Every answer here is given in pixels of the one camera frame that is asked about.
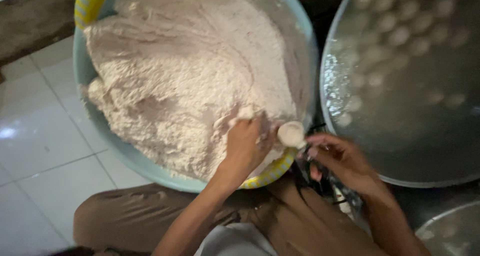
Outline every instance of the white tile floor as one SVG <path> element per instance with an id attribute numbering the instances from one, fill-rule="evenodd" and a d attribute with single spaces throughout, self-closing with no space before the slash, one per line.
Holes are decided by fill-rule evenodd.
<path id="1" fill-rule="evenodd" d="M 94 193 L 149 183 L 107 150 L 78 99 L 73 38 L 4 66 L 0 84 L 0 251 L 75 245 L 74 211 Z"/>

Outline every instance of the brown pants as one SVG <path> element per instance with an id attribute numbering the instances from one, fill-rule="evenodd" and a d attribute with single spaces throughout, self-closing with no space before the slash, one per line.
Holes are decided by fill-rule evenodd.
<path id="1" fill-rule="evenodd" d="M 73 238 L 96 250 L 151 252 L 196 194 L 156 184 L 105 191 L 75 212 Z M 285 176 L 266 188 L 236 191 L 215 225 L 252 222 L 279 255 L 385 255 L 350 218 Z"/>

